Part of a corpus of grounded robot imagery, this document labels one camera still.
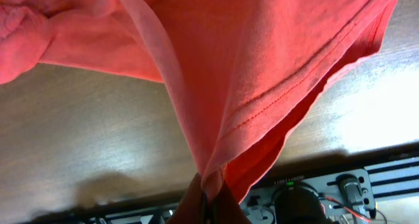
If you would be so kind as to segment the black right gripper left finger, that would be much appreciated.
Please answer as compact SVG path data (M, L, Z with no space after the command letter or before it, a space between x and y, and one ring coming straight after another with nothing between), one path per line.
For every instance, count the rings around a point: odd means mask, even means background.
M200 182L200 175L195 174L173 216L167 220L166 224L202 223L206 196L201 189Z

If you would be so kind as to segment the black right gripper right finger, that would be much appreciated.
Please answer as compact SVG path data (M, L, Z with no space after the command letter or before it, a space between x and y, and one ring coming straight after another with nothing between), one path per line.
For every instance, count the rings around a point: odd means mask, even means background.
M251 224L226 183L221 187L219 194L210 202L209 223Z

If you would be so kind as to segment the red orange printed t-shirt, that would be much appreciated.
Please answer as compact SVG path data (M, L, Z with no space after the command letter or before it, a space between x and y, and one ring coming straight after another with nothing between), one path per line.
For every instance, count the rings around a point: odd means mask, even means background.
M237 201L398 0L1 0L1 82L38 63L164 83L208 198Z

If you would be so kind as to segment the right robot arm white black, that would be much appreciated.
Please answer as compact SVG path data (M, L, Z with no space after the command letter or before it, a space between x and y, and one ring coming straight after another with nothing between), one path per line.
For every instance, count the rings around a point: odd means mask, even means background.
M196 174L183 195L168 224L249 224L250 220L233 197L228 185L210 200L200 187L201 177ZM275 201L278 223L328 223L323 208L313 198Z

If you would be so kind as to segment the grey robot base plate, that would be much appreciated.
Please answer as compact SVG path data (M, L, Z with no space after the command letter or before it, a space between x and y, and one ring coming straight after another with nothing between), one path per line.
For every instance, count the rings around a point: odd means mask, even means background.
M240 203L251 223L278 223L275 201L313 198L328 223L389 223L377 208L380 201L418 195L418 152L364 159L338 168L329 166L289 177L261 180ZM165 223L178 199L132 200L94 208L41 214L33 223Z

